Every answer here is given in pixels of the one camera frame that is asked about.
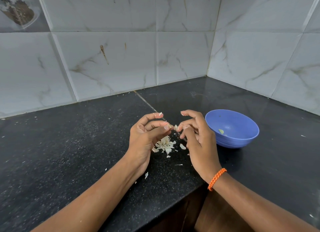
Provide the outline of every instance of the blue bowl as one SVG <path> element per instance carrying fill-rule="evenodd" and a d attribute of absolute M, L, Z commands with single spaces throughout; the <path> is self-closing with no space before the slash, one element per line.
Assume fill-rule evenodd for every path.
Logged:
<path fill-rule="evenodd" d="M 259 135 L 258 125 L 249 117 L 230 110 L 213 110 L 205 120 L 216 133 L 217 144 L 226 148 L 242 148 Z"/>

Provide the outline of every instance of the person's right hand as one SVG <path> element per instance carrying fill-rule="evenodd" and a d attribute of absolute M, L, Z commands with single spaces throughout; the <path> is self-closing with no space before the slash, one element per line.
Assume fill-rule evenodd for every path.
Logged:
<path fill-rule="evenodd" d="M 183 130 L 180 138 L 187 138 L 193 167 L 203 180 L 210 183 L 222 168 L 218 158 L 215 133 L 208 127 L 202 113 L 186 110 L 182 111 L 181 115 L 193 117 L 181 122 L 177 131 Z"/>

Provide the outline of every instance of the orange bracelet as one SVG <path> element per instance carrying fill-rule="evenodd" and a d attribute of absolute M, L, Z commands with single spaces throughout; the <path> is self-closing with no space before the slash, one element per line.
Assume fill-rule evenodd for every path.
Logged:
<path fill-rule="evenodd" d="M 216 183 L 216 181 L 218 180 L 218 178 L 224 173 L 226 172 L 227 170 L 225 168 L 222 168 L 221 170 L 218 171 L 218 173 L 212 178 L 212 180 L 210 181 L 209 183 L 209 186 L 208 186 L 208 190 L 209 191 L 213 191 L 212 187 L 214 186 L 214 183 Z"/>

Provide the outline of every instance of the hand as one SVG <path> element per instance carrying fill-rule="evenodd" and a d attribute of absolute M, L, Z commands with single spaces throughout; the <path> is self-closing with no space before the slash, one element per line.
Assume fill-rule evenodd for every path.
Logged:
<path fill-rule="evenodd" d="M 166 121 L 150 121 L 162 117 L 163 114 L 159 113 L 144 115 L 130 129 L 129 148 L 125 157 L 138 168 L 138 177 L 146 171 L 154 145 L 173 129 Z"/>
<path fill-rule="evenodd" d="M 222 168 L 218 158 L 216 135 L 208 127 L 202 113 L 186 110 L 182 111 L 181 115 L 193 117 L 180 123 L 177 131 L 180 132 L 183 129 L 180 138 L 187 138 L 192 165 L 201 178 L 210 183 Z"/>

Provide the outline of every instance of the decorative tile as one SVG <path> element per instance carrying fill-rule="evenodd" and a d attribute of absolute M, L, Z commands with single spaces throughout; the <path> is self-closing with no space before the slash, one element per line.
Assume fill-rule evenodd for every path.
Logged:
<path fill-rule="evenodd" d="M 156 0 L 158 31 L 214 31 L 220 0 Z"/>
<path fill-rule="evenodd" d="M 49 32 L 39 0 L 0 0 L 0 32 Z"/>
<path fill-rule="evenodd" d="M 0 117 L 74 102 L 51 33 L 0 34 Z"/>
<path fill-rule="evenodd" d="M 320 115 L 320 34 L 303 34 L 272 98 Z"/>
<path fill-rule="evenodd" d="M 52 31 L 154 31 L 156 0 L 41 0 Z"/>
<path fill-rule="evenodd" d="M 78 101 L 156 85 L 155 32 L 57 32 Z"/>
<path fill-rule="evenodd" d="M 157 81 L 166 84 L 207 74 L 214 32 L 157 32 Z"/>
<path fill-rule="evenodd" d="M 302 32 L 314 0 L 221 0 L 217 31 Z"/>
<path fill-rule="evenodd" d="M 320 3 L 318 2 L 310 21 L 306 27 L 305 33 L 320 33 Z"/>
<path fill-rule="evenodd" d="M 271 97 L 299 33 L 216 32 L 208 76 Z"/>

